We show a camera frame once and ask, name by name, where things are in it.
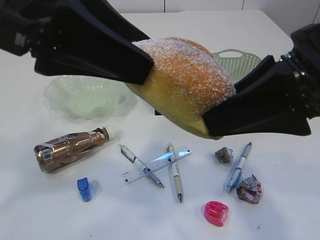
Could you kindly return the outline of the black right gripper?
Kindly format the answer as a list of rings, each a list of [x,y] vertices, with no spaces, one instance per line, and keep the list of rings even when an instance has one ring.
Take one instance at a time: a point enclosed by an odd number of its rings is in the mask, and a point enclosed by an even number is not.
[[[251,133],[308,136],[320,115],[320,25],[291,33],[282,61],[266,56],[235,84],[236,94],[203,114],[211,137]]]

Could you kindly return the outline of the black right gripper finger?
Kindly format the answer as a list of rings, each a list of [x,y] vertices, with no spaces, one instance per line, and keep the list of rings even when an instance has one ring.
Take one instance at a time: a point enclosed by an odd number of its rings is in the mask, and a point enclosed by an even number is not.
[[[143,85],[154,61],[133,42],[147,39],[106,0],[57,0],[33,50],[34,70]]]

